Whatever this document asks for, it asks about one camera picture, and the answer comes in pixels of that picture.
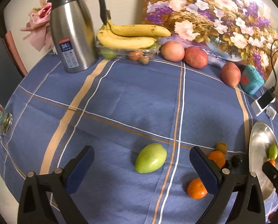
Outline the red apple near tin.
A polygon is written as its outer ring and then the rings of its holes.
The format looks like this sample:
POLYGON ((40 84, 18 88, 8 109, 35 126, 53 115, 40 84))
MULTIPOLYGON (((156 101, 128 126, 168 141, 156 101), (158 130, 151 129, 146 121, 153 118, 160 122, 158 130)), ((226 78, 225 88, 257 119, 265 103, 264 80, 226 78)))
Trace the red apple near tin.
POLYGON ((228 86, 235 88, 241 79, 241 72, 233 62, 226 62, 221 69, 221 80, 228 86))

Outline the upper yellow banana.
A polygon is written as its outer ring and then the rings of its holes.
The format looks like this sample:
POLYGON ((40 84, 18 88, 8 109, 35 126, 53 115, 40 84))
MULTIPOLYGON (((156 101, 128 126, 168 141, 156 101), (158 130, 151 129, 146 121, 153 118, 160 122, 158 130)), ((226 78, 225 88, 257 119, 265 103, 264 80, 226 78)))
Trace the upper yellow banana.
POLYGON ((111 20, 108 20, 108 25, 111 31, 120 36, 148 36, 148 37, 170 37, 171 32, 165 27, 149 24, 133 24, 133 25, 115 25, 111 20))

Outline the teal tin box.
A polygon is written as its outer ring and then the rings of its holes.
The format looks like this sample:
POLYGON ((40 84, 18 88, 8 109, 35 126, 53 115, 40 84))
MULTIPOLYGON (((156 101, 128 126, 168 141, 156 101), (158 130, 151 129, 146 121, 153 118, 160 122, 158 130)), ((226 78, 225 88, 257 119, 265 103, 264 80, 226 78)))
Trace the teal tin box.
POLYGON ((240 85, 244 92, 254 95, 264 84, 260 73, 251 65, 246 65, 240 79, 240 85))

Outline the stainless steel thermos jug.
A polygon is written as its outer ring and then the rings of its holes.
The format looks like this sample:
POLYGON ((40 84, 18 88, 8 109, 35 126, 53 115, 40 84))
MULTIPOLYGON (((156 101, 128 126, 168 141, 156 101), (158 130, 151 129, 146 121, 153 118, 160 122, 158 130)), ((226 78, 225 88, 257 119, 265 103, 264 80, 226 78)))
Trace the stainless steel thermos jug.
MULTIPOLYGON (((57 55, 68 73, 93 66, 97 60, 91 15, 83 0, 47 0, 51 3, 50 30, 57 55)), ((99 0, 100 18, 107 22, 105 0, 99 0)))

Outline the white power strip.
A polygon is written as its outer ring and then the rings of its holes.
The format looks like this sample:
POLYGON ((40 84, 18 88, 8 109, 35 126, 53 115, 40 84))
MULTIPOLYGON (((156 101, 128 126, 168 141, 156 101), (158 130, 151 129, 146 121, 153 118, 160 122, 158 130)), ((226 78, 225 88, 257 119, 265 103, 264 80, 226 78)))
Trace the white power strip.
POLYGON ((269 102, 264 102, 263 100, 258 98, 251 103, 251 108, 253 109, 254 114, 256 116, 259 116, 268 107, 269 104, 269 102))

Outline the silver metal bowl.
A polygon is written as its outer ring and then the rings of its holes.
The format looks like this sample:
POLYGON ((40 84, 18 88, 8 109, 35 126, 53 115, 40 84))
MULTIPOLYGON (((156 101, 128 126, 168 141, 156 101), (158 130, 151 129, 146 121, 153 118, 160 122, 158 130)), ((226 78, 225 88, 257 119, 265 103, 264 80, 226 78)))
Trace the silver metal bowl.
MULTIPOLYGON (((273 130, 264 121, 256 122, 250 134, 249 171, 256 173, 264 201, 269 199, 275 191, 272 182, 262 171, 263 164, 268 161, 268 151, 271 145, 276 145, 278 150, 278 142, 273 130)), ((275 162, 278 170, 278 155, 275 162)))

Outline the floral painting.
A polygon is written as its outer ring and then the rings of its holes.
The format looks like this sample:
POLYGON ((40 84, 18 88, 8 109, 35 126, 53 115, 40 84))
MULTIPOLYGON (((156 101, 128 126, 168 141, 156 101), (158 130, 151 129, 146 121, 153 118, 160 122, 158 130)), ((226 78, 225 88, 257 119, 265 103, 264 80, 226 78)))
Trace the floral painting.
POLYGON ((142 21, 166 27, 187 45, 203 44, 226 61, 268 79, 277 56, 278 15, 262 0, 144 0, 142 21))

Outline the pale red apple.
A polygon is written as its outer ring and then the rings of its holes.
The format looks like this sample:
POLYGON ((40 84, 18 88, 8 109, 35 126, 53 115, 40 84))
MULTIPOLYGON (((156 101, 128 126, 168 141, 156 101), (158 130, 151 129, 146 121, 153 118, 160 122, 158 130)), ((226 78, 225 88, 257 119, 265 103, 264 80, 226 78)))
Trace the pale red apple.
POLYGON ((180 43, 175 41, 167 41, 161 47, 161 54, 165 60, 179 62, 183 60, 185 50, 180 43))

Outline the black charger adapter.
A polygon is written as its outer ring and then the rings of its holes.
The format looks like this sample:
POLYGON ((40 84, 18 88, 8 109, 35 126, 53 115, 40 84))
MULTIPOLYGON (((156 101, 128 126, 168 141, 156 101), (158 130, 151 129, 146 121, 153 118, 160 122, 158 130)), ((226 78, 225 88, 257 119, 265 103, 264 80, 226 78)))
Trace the black charger adapter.
POLYGON ((275 95, 271 89, 266 90, 266 92, 257 100, 261 109, 268 107, 270 103, 275 101, 275 95))

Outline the white plug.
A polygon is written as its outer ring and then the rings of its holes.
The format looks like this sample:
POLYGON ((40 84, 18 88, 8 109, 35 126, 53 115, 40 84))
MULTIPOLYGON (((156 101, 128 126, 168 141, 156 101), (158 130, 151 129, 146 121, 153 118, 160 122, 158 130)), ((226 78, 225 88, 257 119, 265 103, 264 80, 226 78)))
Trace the white plug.
POLYGON ((272 106, 268 106, 265 110, 265 113, 270 120, 274 120, 275 116, 277 115, 277 111, 272 106))

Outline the blue plaid tablecloth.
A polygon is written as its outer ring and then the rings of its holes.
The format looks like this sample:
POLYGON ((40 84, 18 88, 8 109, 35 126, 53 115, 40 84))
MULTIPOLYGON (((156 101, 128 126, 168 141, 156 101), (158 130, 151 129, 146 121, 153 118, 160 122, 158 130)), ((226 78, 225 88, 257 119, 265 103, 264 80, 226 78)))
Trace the blue plaid tablecloth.
POLYGON ((194 70, 159 58, 147 65, 100 60, 70 74, 59 57, 47 55, 7 104, 13 125, 0 138, 0 176, 19 199, 30 171, 64 167, 91 145, 94 162, 72 195, 89 223, 195 223, 212 196, 194 200, 186 193, 197 177, 192 147, 210 153, 224 142, 227 158, 241 155, 239 171, 246 172, 254 123, 266 122, 278 141, 278 117, 256 116, 253 97, 219 75, 211 65, 194 70), (152 143, 167 150, 166 161, 138 173, 138 154, 152 143))

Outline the dark red apple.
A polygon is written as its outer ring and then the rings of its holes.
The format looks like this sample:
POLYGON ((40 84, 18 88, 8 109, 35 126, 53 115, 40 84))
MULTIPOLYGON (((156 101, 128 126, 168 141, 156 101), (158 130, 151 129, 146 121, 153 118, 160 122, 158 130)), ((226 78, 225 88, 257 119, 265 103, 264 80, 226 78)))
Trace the dark red apple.
POLYGON ((190 46, 185 50, 184 61, 195 69, 202 69, 208 64, 208 56, 201 48, 190 46))

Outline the dark plum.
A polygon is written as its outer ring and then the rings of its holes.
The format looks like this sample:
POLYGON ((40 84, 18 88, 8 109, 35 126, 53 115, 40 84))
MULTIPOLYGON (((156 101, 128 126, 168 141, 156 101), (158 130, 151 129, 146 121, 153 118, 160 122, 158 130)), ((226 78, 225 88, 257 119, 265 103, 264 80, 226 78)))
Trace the dark plum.
POLYGON ((231 158, 232 168, 238 168, 243 162, 243 157, 241 155, 234 155, 231 158))
POLYGON ((230 161, 230 160, 226 160, 226 162, 225 162, 223 168, 226 168, 226 169, 228 169, 229 171, 231 171, 231 170, 232 170, 232 163, 231 163, 231 161, 230 161))

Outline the yellow banana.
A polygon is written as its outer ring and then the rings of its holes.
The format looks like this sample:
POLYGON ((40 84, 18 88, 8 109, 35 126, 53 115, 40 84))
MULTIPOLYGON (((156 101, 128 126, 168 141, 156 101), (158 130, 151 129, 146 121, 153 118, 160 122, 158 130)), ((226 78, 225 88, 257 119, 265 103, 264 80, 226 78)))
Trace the yellow banana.
POLYGON ((103 46, 115 49, 147 49, 157 41, 146 36, 127 38, 116 35, 105 25, 98 30, 96 37, 103 46))
POLYGON ((165 27, 149 24, 133 24, 133 25, 115 25, 111 20, 108 20, 108 25, 111 31, 120 36, 148 36, 148 37, 170 37, 171 32, 165 27))

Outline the pink artificial flower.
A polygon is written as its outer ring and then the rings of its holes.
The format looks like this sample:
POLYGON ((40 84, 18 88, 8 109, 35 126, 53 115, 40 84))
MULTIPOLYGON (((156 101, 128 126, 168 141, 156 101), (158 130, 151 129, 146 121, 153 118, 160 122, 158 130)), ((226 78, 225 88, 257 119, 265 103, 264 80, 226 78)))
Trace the pink artificial flower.
POLYGON ((26 27, 20 29, 20 31, 29 33, 23 40, 28 41, 39 52, 43 48, 50 51, 54 47, 50 28, 51 10, 52 3, 40 0, 40 6, 29 12, 29 21, 26 27))

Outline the lower yellow banana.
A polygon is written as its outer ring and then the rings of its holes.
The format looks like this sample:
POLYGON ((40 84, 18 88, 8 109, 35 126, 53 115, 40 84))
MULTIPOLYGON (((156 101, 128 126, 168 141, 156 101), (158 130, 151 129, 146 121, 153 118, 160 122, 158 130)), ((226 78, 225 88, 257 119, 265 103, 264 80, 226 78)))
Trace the lower yellow banana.
POLYGON ((157 41, 146 36, 127 38, 116 35, 105 25, 98 30, 96 37, 103 46, 115 49, 147 49, 157 41))

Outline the orange tangerine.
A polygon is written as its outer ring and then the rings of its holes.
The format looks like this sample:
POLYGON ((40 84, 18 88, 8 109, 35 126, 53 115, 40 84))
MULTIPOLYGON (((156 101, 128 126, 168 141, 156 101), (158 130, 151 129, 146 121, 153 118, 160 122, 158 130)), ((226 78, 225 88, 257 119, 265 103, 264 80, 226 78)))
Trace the orange tangerine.
POLYGON ((193 179, 187 186, 187 194, 192 199, 202 199, 208 192, 200 178, 193 179))
POLYGON ((270 160, 269 160, 269 163, 271 163, 274 167, 276 167, 276 162, 275 162, 274 159, 270 159, 270 160))
POLYGON ((226 157, 221 151, 212 151, 208 155, 208 159, 213 160, 219 168, 222 168, 226 163, 226 157))

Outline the green mango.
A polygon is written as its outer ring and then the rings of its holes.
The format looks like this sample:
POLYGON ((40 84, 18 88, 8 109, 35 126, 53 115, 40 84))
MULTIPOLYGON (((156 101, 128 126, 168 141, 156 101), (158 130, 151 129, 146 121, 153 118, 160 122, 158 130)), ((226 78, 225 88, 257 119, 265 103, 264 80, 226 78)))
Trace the green mango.
POLYGON ((276 160, 277 157, 278 157, 278 146, 277 144, 272 144, 268 149, 268 159, 276 160))
POLYGON ((154 172, 162 167, 166 158, 167 150, 161 144, 149 144, 138 154, 135 163, 135 170, 138 173, 154 172))

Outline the clear plastic fruit tray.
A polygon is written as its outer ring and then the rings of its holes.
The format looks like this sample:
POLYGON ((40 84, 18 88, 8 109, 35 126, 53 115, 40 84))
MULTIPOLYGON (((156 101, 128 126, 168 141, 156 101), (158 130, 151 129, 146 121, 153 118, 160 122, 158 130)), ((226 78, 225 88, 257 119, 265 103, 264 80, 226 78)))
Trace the clear plastic fruit tray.
POLYGON ((112 60, 116 58, 125 58, 143 65, 147 65, 150 61, 154 60, 160 50, 160 45, 158 43, 154 43, 147 49, 117 49, 103 46, 98 41, 96 42, 96 47, 99 54, 105 59, 112 60))

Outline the brown kiwi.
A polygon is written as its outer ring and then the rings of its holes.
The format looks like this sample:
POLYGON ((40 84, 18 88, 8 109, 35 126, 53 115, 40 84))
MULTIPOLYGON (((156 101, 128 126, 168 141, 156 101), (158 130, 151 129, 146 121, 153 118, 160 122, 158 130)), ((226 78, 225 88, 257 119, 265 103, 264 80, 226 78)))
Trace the brown kiwi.
POLYGON ((227 151, 228 151, 228 145, 226 143, 224 143, 224 142, 220 142, 220 143, 216 144, 215 149, 217 151, 222 152, 225 155, 227 153, 227 151))

